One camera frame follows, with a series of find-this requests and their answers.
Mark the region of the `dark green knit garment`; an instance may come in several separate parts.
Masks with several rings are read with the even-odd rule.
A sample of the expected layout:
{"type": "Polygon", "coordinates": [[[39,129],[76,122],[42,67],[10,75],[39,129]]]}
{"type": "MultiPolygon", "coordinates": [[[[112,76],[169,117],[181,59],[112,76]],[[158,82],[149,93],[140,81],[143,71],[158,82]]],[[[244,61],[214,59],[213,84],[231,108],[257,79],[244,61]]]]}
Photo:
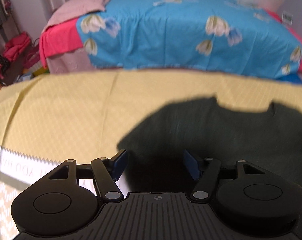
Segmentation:
{"type": "Polygon", "coordinates": [[[152,113],[117,145],[129,151],[126,179],[145,192],[193,187],[184,150],[230,167],[247,160],[302,187],[302,113],[272,102],[263,112],[236,112],[215,98],[176,102],[152,113]]]}

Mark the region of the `red clothes pile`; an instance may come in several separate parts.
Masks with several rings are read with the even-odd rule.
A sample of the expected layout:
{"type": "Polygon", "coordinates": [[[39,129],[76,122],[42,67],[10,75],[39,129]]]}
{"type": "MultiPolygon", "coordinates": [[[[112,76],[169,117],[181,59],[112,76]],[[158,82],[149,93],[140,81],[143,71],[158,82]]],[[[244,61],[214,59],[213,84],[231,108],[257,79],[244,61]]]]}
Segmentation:
{"type": "Polygon", "coordinates": [[[24,54],[27,48],[31,48],[31,50],[24,57],[22,64],[26,69],[31,68],[40,60],[39,44],[32,43],[30,36],[25,31],[5,44],[5,49],[0,54],[0,80],[4,79],[7,70],[24,54]]]}

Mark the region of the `yellow beige patterned table cloth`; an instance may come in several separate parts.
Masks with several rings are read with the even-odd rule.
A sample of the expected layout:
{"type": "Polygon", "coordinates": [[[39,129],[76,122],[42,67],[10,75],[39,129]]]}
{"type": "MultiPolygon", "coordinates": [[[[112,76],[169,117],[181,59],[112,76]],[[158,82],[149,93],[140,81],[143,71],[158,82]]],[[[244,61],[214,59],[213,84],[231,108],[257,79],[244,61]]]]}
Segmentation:
{"type": "Polygon", "coordinates": [[[111,157],[153,111],[210,96],[236,110],[263,111],[276,101],[302,112],[302,85],[198,70],[47,74],[0,88],[0,239],[19,233],[14,198],[62,161],[111,157]]]}

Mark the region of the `red bed sheet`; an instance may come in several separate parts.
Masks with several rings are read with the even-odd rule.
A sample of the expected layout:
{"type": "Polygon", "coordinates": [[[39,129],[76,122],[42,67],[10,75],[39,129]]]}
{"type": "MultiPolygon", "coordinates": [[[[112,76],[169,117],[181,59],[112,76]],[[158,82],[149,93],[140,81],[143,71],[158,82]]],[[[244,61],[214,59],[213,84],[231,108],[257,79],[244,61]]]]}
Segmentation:
{"type": "Polygon", "coordinates": [[[40,61],[47,67],[47,59],[83,47],[77,31],[78,18],[54,25],[46,29],[39,38],[40,61]]]}

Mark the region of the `pink blanket on bed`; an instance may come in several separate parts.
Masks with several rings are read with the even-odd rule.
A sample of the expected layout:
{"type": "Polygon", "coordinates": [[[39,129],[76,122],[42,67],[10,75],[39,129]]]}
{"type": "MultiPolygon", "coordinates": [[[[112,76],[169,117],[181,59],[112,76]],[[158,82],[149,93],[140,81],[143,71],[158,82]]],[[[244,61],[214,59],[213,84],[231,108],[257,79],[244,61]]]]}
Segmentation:
{"type": "Polygon", "coordinates": [[[42,33],[52,26],[79,18],[90,12],[105,11],[105,7],[109,1],[110,0],[69,0],[52,14],[42,33]]]}

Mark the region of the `blue floral bed quilt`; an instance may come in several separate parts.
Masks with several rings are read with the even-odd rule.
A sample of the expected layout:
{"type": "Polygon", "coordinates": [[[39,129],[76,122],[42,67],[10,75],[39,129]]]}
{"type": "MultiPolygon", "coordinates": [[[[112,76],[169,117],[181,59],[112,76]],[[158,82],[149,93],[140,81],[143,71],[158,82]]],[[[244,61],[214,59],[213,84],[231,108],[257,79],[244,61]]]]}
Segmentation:
{"type": "Polygon", "coordinates": [[[77,32],[97,68],[189,68],[280,80],[302,71],[302,42],[237,0],[110,0],[77,32]]]}

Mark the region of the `white wall socket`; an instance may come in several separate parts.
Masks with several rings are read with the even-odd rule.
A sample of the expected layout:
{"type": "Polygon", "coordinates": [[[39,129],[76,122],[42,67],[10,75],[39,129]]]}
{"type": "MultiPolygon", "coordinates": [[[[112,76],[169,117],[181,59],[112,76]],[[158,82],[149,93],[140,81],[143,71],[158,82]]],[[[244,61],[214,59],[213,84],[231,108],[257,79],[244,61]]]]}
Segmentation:
{"type": "Polygon", "coordinates": [[[282,22],[286,25],[292,25],[293,16],[287,11],[282,12],[282,22]]]}

